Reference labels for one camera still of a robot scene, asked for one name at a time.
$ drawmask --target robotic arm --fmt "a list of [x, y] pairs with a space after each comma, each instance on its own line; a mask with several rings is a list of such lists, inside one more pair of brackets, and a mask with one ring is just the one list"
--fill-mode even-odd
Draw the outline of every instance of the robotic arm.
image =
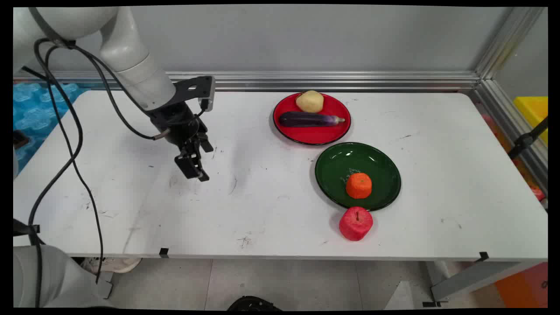
[[56, 45], [76, 40], [100, 30], [100, 58], [136, 100], [142, 112], [168, 142], [179, 148], [175, 158], [187, 178], [200, 181], [209, 177], [202, 169], [199, 148], [213, 151], [208, 142], [208, 129], [186, 105], [198, 98], [200, 108], [213, 107], [215, 80], [211, 76], [196, 77], [173, 83], [142, 44], [129, 7], [89, 8], [14, 8], [13, 9], [13, 73], [33, 58], [33, 45], [48, 37]]

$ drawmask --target orange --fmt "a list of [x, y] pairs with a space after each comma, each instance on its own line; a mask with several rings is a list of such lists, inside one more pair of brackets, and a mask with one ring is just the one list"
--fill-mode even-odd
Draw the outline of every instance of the orange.
[[346, 193], [354, 199], [364, 199], [371, 195], [371, 178], [366, 173], [350, 175], [346, 182]]

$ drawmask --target red plate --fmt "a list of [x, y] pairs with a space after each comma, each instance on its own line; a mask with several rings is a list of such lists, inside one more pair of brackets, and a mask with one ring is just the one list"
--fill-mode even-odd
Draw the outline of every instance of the red plate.
[[350, 129], [350, 112], [336, 98], [323, 94], [323, 110], [319, 114], [336, 115], [346, 121], [336, 126], [328, 127], [284, 127], [278, 117], [285, 112], [301, 112], [296, 105], [296, 98], [301, 93], [296, 93], [281, 100], [274, 108], [274, 125], [286, 138], [304, 145], [326, 145], [342, 138]]

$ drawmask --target shoe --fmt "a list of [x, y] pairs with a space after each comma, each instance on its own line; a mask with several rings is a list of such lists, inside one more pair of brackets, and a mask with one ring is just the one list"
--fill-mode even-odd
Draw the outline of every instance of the shoe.
[[282, 310], [275, 307], [271, 302], [265, 301], [261, 298], [253, 297], [251, 295], [243, 296], [235, 301], [228, 309], [228, 311], [257, 311], [257, 312], [281, 312]]
[[[116, 274], [124, 274], [133, 270], [140, 263], [141, 258], [103, 258], [101, 263], [101, 271], [114, 272]], [[92, 274], [97, 274], [99, 269], [99, 258], [86, 258], [80, 265]]]

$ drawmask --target green plate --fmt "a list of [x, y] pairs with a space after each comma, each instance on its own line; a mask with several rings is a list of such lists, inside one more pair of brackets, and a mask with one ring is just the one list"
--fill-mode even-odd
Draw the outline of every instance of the green plate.
[[[354, 173], [371, 178], [369, 197], [354, 199], [346, 193], [346, 181]], [[325, 195], [345, 208], [378, 210], [391, 204], [400, 192], [395, 163], [378, 149], [359, 142], [338, 143], [323, 151], [315, 164], [315, 178]]]

